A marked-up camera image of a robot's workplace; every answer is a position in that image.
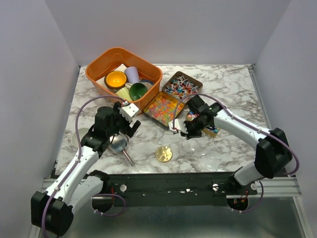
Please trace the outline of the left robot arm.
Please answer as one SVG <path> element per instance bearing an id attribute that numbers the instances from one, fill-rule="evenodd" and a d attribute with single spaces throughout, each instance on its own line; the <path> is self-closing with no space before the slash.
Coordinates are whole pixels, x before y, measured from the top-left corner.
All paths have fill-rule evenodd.
<path id="1" fill-rule="evenodd" d="M 131 125 L 139 108 L 129 102 L 116 102 L 113 107 L 98 108 L 94 124 L 81 138 L 78 150 L 58 179 L 44 192 L 35 192 L 31 197 L 31 223 L 57 237 L 63 236 L 74 218 L 75 207 L 72 196 L 90 167 L 109 147 L 118 134 L 133 137 L 140 126 L 136 121 Z"/>

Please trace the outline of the clear glass jar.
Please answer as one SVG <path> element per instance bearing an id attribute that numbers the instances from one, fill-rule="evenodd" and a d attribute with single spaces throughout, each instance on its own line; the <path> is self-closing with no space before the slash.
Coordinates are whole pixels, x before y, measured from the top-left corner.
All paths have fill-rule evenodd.
<path id="1" fill-rule="evenodd" d="M 184 161 L 196 161 L 206 154 L 201 143 L 196 139 L 182 140 L 179 145 L 178 159 Z"/>

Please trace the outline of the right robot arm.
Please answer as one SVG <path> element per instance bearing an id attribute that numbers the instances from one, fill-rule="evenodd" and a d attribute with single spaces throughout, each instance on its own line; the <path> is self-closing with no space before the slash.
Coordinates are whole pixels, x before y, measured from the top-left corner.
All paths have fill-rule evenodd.
<path id="1" fill-rule="evenodd" d="M 180 132 L 187 139 L 201 137 L 206 127 L 223 129 L 251 146 L 256 154 L 255 160 L 238 169 L 228 181 L 228 189 L 233 194 L 245 190 L 246 185 L 263 178 L 272 179 L 295 158 L 288 145 L 283 130 L 268 129 L 255 125 L 231 112 L 219 100 L 209 106 L 202 99 L 203 94 L 189 96 L 186 103 L 197 117 L 192 121 L 173 119 L 169 128 Z"/>

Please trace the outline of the gold tin of pastel candies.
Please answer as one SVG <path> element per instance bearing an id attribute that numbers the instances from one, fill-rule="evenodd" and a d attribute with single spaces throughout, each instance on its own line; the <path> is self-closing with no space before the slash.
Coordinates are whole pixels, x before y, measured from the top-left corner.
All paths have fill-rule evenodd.
<path id="1" fill-rule="evenodd" d="M 197 118 L 199 116 L 199 114 L 195 114 L 192 111 L 189 111 L 186 115 L 186 121 L 192 121 L 193 119 Z M 202 132 L 212 138 L 215 138 L 219 132 L 220 132 L 220 128 L 218 127 L 211 127 L 211 126 L 207 126 L 205 127 Z"/>

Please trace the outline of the gold tin of translucent candies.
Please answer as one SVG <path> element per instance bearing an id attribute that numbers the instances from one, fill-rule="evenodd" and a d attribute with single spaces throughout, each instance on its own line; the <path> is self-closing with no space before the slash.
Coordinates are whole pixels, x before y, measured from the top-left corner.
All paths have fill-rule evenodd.
<path id="1" fill-rule="evenodd" d="M 144 108 L 144 117 L 155 123 L 161 129 L 168 131 L 168 123 L 173 120 L 174 110 L 176 110 L 175 117 L 178 117 L 183 111 L 185 104 L 169 94 L 160 91 Z"/>

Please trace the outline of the steel scoop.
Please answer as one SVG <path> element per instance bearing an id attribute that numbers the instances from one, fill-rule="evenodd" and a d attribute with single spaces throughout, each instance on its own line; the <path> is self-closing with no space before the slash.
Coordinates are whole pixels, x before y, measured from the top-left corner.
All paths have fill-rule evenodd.
<path id="1" fill-rule="evenodd" d="M 131 166 L 134 166 L 135 163 L 127 152 L 128 144 L 129 138 L 120 132 L 110 138 L 110 145 L 108 147 L 108 150 L 110 150 L 114 154 L 122 153 L 129 164 Z"/>

